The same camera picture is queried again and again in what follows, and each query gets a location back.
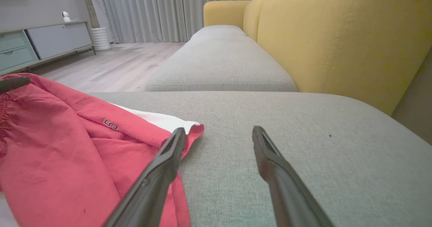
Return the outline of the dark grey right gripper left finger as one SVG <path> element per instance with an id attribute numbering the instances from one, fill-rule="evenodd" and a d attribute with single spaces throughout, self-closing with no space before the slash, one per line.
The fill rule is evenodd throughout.
<path id="1" fill-rule="evenodd" d="M 176 179 L 186 145 L 184 128 L 177 128 L 142 171 L 104 227 L 158 227 L 169 186 Z"/>

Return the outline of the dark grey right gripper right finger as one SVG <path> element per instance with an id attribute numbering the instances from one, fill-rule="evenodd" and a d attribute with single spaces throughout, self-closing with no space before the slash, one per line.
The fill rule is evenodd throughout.
<path id="1" fill-rule="evenodd" d="M 261 126 L 252 130 L 258 172 L 268 184 L 278 227 L 332 227 L 317 200 Z"/>

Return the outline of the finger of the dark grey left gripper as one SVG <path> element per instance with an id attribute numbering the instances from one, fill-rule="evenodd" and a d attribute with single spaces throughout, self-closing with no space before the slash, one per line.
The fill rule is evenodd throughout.
<path id="1" fill-rule="evenodd" d="M 9 91 L 18 89 L 31 83 L 28 77 L 16 77 L 11 79 L 2 79 L 0 81 L 0 93 L 7 93 Z"/>

